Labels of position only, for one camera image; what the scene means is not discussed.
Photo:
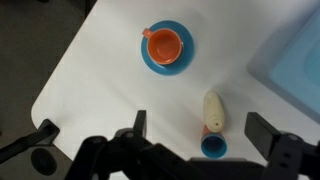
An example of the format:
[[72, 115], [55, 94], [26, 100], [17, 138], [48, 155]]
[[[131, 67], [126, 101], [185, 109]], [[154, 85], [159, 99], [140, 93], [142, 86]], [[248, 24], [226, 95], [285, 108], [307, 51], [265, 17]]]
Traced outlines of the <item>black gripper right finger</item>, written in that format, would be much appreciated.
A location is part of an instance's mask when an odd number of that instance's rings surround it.
[[247, 113], [244, 133], [265, 160], [289, 164], [291, 155], [286, 152], [288, 136], [280, 133], [257, 112]]

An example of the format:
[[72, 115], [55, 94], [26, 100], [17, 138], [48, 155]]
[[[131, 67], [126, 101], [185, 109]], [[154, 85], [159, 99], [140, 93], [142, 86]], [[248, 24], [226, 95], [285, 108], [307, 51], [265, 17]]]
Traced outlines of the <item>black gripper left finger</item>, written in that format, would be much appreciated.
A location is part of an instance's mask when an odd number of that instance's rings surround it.
[[142, 137], [146, 136], [147, 133], [147, 111], [146, 110], [139, 110], [137, 112], [133, 130], [141, 135]]

